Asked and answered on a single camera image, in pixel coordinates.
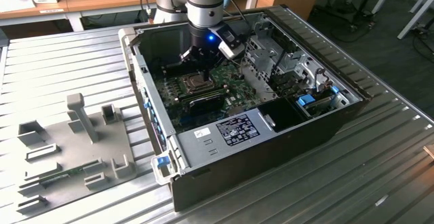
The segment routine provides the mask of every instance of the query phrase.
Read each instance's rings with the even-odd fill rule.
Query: metal table
[[[375,95],[358,118],[321,147],[184,212],[155,183],[152,148],[123,67],[118,28],[13,40],[1,53],[0,216],[12,204],[15,125],[67,120],[64,94],[80,91],[87,111],[122,107],[139,177],[29,219],[29,223],[423,223],[434,221],[434,168],[422,147],[433,121],[289,11],[271,9],[335,65]]]

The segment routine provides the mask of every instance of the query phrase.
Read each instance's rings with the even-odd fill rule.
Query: floor
[[[373,9],[375,3],[377,0],[370,0],[367,10]],[[309,22],[427,115],[434,117],[434,93],[431,92],[434,55],[417,40],[418,49],[425,56],[433,57],[431,61],[418,54],[413,48],[413,34],[409,34],[403,40],[397,38],[413,17],[409,10],[414,3],[414,0],[387,0],[374,17],[377,22],[374,29],[353,43],[341,42],[331,36],[333,28],[347,27],[347,22],[341,18],[318,11],[311,15]],[[427,12],[421,22],[426,22],[433,16],[434,14]],[[350,33],[341,29],[341,32],[334,31],[339,37]]]

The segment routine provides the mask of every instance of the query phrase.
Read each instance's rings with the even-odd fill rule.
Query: ribbed metal surface
[[[43,223],[56,220],[56,223],[431,223],[434,221],[431,211],[434,203],[434,168],[431,167],[431,158],[422,150],[423,145],[434,142],[430,119],[405,102],[403,98],[383,85],[291,12],[281,7],[271,10],[321,50],[322,54],[342,69],[342,72],[375,96],[358,118],[345,125],[339,133],[325,145],[278,169],[243,183],[212,200],[199,204],[194,209],[175,213],[172,211],[170,191],[167,187],[155,183],[148,167],[152,150],[147,142],[147,133],[139,118],[132,92],[128,85],[123,83],[124,77],[122,73],[124,70],[122,68],[119,70],[103,68],[104,66],[122,65],[122,61],[116,59],[120,49],[118,46],[102,49],[102,46],[115,45],[116,42],[112,42],[108,38],[107,42],[100,44],[102,39],[94,38],[91,35],[110,37],[110,35],[104,35],[104,32],[112,32],[112,36],[115,36],[116,32],[99,30],[68,35],[75,38],[76,48],[70,45],[67,36],[56,36],[52,39],[62,41],[51,40],[52,42],[49,36],[32,39],[31,42],[44,42],[40,43],[43,46],[55,44],[56,49],[64,48],[63,50],[44,48],[44,51],[47,51],[44,55],[48,53],[49,56],[49,58],[44,59],[52,60],[40,63],[45,64],[41,69],[47,69],[40,73],[44,74],[41,77],[35,75],[37,70],[35,70],[35,73],[17,70],[31,67],[31,63],[35,68],[37,66],[33,63],[37,62],[36,60],[27,62],[15,57],[8,58],[7,70],[12,72],[5,74],[4,79],[16,78],[17,75],[15,74],[25,73],[28,76],[23,80],[28,80],[28,82],[9,80],[11,85],[5,85],[4,88],[8,88],[9,93],[21,94],[20,96],[27,94],[21,91],[35,90],[39,93],[36,96],[47,97],[53,96],[52,92],[45,89],[37,90],[37,88],[64,83],[66,87],[62,86],[63,89],[53,86],[53,88],[59,88],[55,92],[59,97],[63,97],[62,91],[83,87],[83,89],[88,89],[86,99],[94,98],[94,104],[98,105],[95,107],[99,107],[99,104],[103,104],[107,100],[119,103],[123,107],[128,136],[134,145],[135,157],[139,159],[138,165],[142,175],[131,182],[37,216],[29,222]],[[84,37],[83,44],[87,45],[80,45],[80,37]],[[17,51],[12,53],[17,55],[16,57],[20,57],[20,49],[24,49],[27,54],[37,51],[37,49],[31,49],[35,44],[24,44],[25,42],[28,41],[17,40],[11,44],[11,50],[13,46],[17,47]],[[98,51],[94,51],[92,47],[98,47],[99,51],[112,53],[102,58],[95,54]],[[86,50],[86,54],[80,53],[78,49]],[[66,57],[66,54],[75,54],[79,57],[78,60],[74,60],[71,56]],[[39,56],[31,55],[28,57],[35,59]],[[28,63],[28,66],[13,67],[19,65],[19,62]],[[55,70],[48,67],[58,66],[59,62],[62,62],[59,69],[63,71],[63,75],[75,73],[78,77],[56,77],[59,72],[49,72]],[[88,63],[95,63],[95,66],[87,67]],[[82,72],[74,72],[74,66],[70,67],[71,70],[68,70],[70,68],[64,69],[70,64],[83,65],[79,70]],[[112,78],[111,81],[116,82],[102,90],[100,87],[96,87],[95,90],[91,89],[90,87],[110,82],[99,82],[98,84],[90,82],[87,86],[79,83],[79,77],[83,77],[80,74],[90,74],[84,73],[86,70],[99,71],[99,75],[83,75],[86,78],[104,77],[104,75],[111,74],[108,77]],[[49,76],[56,77],[59,80],[47,82],[44,78]],[[71,87],[70,85],[68,87],[68,82],[72,82],[76,86]],[[15,90],[13,83],[21,85]],[[7,107],[4,110],[1,109],[3,115],[13,119],[16,115],[25,118],[29,117],[31,113],[36,113],[47,123],[64,119],[63,116],[55,115],[53,112],[58,113],[58,110],[44,109],[44,106],[56,108],[60,102],[55,99],[52,105],[47,106],[36,99],[36,96],[32,96],[28,101],[36,100],[40,106],[29,105],[31,108],[25,108],[23,111],[9,111],[12,109]],[[15,102],[17,100],[9,95],[8,102],[1,107]],[[5,126],[8,123],[1,117],[0,123]],[[8,128],[11,128],[9,125],[0,129],[1,136],[8,131]],[[7,153],[15,150],[16,145],[17,143],[12,140],[0,143],[0,166],[4,168],[4,171],[0,172],[3,186],[0,190],[0,206],[3,206],[0,216],[13,213],[9,204],[12,198],[8,197],[8,190],[11,190],[12,186],[7,175],[9,172],[7,167],[11,164],[3,162],[8,163],[11,161],[11,154]]]

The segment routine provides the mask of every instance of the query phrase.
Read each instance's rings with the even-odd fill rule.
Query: gray plastic block
[[[41,162],[39,167],[32,172],[25,172],[24,181],[28,181],[36,177],[45,177],[59,171],[62,171],[62,165],[58,162]]]
[[[92,143],[98,142],[98,133],[95,131],[95,128],[92,126],[91,120],[88,115],[84,112],[84,98],[82,93],[71,94],[67,96],[67,106],[68,109],[75,111],[75,114],[82,121],[82,125],[86,129],[86,132],[88,133],[88,136],[91,138]]]
[[[102,158],[98,158],[95,161],[91,161],[91,162],[86,163],[84,165],[88,165],[87,167],[83,167],[83,170],[87,174],[90,174],[91,172],[95,172],[98,170],[102,170],[106,167],[106,164],[104,164]]]
[[[60,149],[56,144],[43,146],[43,147],[36,148],[25,153],[25,160],[29,162],[35,159],[39,159],[47,155],[51,155],[51,154],[59,152],[59,150]]]
[[[78,132],[82,132],[84,130],[83,124],[80,120],[75,120],[68,122],[68,126],[72,130],[72,132],[76,134]]]
[[[40,209],[45,205],[47,200],[40,195],[36,195],[17,203],[16,211],[21,214],[27,214],[28,212]]]
[[[44,131],[37,121],[29,121],[19,125],[19,140],[25,146],[44,141],[40,137],[40,132]]]
[[[103,186],[108,182],[104,172],[95,174],[84,179],[84,186],[91,190]]]
[[[68,110],[67,113],[68,113],[71,121],[79,120],[79,117],[76,116],[75,111]]]
[[[102,115],[106,125],[120,121],[120,116],[116,113],[114,104],[102,106]]]
[[[111,159],[111,168],[118,179],[128,176],[134,172],[126,155],[123,155],[123,161],[124,163],[119,165],[116,164],[115,159]]]
[[[21,195],[29,195],[29,194],[32,194],[33,192],[40,191],[40,190],[43,190],[43,189],[45,189],[44,186],[37,182],[37,183],[35,183],[35,184],[32,184],[32,185],[29,185],[29,186],[27,186],[27,187],[21,187],[21,186],[19,186],[19,191],[17,191],[17,192],[19,192]]]

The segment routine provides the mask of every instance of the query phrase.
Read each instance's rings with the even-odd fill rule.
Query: motherboard
[[[239,65],[232,61],[223,62],[211,70],[207,81],[198,72],[154,80],[178,133],[236,115],[262,103]]]

